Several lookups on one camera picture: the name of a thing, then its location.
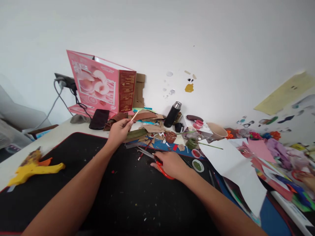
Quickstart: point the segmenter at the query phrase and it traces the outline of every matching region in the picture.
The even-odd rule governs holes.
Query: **black phone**
[[[91,123],[89,125],[90,129],[104,129],[109,116],[109,110],[96,109]]]

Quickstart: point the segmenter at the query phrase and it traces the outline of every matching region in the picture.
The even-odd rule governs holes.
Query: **glue gun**
[[[35,151],[31,152],[22,164],[17,168],[17,176],[12,178],[9,181],[8,186],[19,185],[25,183],[29,177],[36,174],[54,174],[58,173],[61,169],[64,169],[66,166],[63,163],[60,163],[55,166],[49,166],[52,158],[39,162],[39,159],[42,157],[40,152],[40,147]]]

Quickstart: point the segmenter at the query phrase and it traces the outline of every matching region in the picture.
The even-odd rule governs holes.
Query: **orange scissors handle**
[[[163,168],[161,167],[162,165],[163,165],[162,163],[160,163],[159,161],[157,161],[157,167],[158,167],[158,169],[162,172],[162,174],[163,174],[166,178],[173,180],[173,179],[174,179],[173,177],[171,177],[171,176],[169,176],[168,174],[165,173],[165,171],[164,171]]]

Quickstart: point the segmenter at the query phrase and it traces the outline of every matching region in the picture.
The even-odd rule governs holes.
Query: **black container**
[[[174,123],[180,109],[181,109],[181,103],[175,102],[165,119],[165,122],[164,122],[165,127],[167,128],[172,127],[172,124]]]

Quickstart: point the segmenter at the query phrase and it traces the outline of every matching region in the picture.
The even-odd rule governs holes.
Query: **black cable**
[[[54,86],[56,92],[58,93],[57,88],[56,88],[56,82],[57,82],[56,80],[53,82],[53,86]],[[62,97],[60,96],[59,93],[58,93],[58,96],[59,96],[59,98],[61,99],[61,101],[63,102],[63,104],[66,106],[66,108],[67,108],[67,110],[68,110],[68,107],[67,107],[65,101],[62,99]]]
[[[86,105],[84,105],[83,103],[79,102],[79,99],[78,99],[78,97],[76,95],[76,91],[73,91],[72,89],[70,89],[70,91],[75,96],[75,103],[78,104],[79,107],[81,107],[84,110],[84,112],[92,119],[92,117],[86,112],[88,107]]]

